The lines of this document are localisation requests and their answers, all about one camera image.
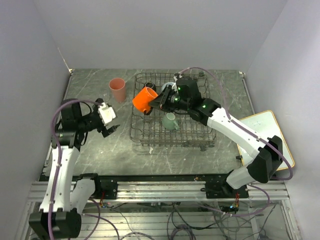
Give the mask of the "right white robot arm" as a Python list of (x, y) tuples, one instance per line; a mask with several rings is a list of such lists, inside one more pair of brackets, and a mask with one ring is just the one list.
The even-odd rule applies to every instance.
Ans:
[(283, 141), (279, 136), (259, 136), (219, 103), (202, 97), (196, 80), (189, 76), (165, 87), (148, 105), (167, 113), (185, 111), (193, 120), (219, 131), (249, 154), (251, 161), (232, 170), (221, 184), (220, 192), (226, 198), (233, 197), (244, 185), (267, 183), (283, 162)]

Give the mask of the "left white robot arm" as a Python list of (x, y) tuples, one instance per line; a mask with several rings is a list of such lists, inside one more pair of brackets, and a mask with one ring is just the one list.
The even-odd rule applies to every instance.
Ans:
[(52, 164), (38, 212), (29, 217), (29, 225), (41, 240), (77, 238), (82, 225), (82, 212), (87, 201), (103, 194), (96, 173), (72, 179), (76, 161), (86, 136), (91, 131), (108, 137), (118, 128), (109, 126), (116, 118), (113, 107), (98, 98), (64, 100), (51, 120)]

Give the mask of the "light blue mug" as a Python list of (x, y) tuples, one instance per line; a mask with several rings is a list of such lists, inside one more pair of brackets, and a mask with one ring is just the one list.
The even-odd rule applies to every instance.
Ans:
[(165, 90), (166, 87), (168, 86), (173, 86), (175, 83), (174, 82), (166, 82), (161, 86), (161, 91), (163, 92)]

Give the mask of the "green ceramic mug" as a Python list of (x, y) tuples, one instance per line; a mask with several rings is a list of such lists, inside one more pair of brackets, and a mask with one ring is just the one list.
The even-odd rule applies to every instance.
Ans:
[(172, 112), (168, 112), (162, 117), (162, 125), (166, 130), (170, 131), (178, 130), (180, 128), (177, 118)]

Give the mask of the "orange mug black handle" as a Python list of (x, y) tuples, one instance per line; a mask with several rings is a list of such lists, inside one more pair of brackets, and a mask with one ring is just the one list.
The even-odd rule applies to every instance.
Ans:
[(158, 94), (150, 87), (144, 87), (132, 100), (133, 106), (144, 115), (149, 115), (152, 107), (149, 102), (158, 97)]

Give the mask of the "black mug white interior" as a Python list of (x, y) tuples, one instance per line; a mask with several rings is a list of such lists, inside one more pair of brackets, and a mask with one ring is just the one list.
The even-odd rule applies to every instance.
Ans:
[(144, 87), (151, 88), (155, 92), (157, 91), (156, 85), (153, 82), (150, 82), (150, 81), (146, 82), (144, 84)]

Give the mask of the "pink plastic tumbler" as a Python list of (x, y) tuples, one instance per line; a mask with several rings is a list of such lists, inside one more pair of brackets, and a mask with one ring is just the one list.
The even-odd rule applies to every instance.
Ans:
[(109, 88), (114, 99), (118, 102), (124, 102), (126, 99), (126, 82), (122, 78), (113, 78), (109, 82)]

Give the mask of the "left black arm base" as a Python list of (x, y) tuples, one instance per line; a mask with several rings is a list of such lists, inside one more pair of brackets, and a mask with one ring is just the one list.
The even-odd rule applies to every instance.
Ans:
[(97, 173), (84, 173), (77, 177), (76, 184), (82, 180), (93, 182), (93, 187), (89, 188), (91, 198), (103, 200), (115, 200), (117, 198), (118, 183), (112, 178)]

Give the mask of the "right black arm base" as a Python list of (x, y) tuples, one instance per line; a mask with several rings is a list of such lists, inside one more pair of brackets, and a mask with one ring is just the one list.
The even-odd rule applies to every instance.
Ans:
[(236, 196), (245, 199), (249, 197), (246, 189), (246, 185), (233, 189), (227, 184), (225, 175), (214, 174), (205, 180), (204, 187), (200, 191), (206, 194), (207, 199), (235, 199)]

